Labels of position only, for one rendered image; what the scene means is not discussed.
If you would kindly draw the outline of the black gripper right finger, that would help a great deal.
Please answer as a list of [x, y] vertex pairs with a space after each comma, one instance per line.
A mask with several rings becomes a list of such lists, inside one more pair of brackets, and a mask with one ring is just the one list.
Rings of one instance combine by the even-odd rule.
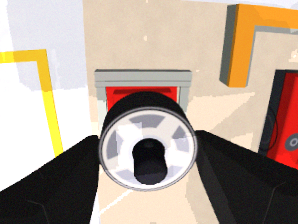
[[194, 132], [201, 184], [220, 224], [298, 224], [298, 169]]

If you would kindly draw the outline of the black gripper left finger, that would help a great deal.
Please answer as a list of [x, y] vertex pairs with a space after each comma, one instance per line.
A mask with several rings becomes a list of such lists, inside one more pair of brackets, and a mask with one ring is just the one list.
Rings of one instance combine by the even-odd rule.
[[90, 224], [97, 197], [97, 135], [0, 190], [0, 224]]

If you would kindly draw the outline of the yellow rectangular outline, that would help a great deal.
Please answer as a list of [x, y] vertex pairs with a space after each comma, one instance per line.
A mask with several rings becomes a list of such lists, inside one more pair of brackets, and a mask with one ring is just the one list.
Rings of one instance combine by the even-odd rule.
[[47, 49], [21, 49], [17, 52], [0, 52], [0, 63], [25, 63], [25, 61], [36, 61], [41, 83], [41, 95], [43, 95], [45, 113], [47, 113], [49, 132], [53, 144], [55, 157], [63, 151], [61, 144], [59, 123], [57, 123], [55, 101], [53, 101], [53, 88], [51, 73], [48, 68]]

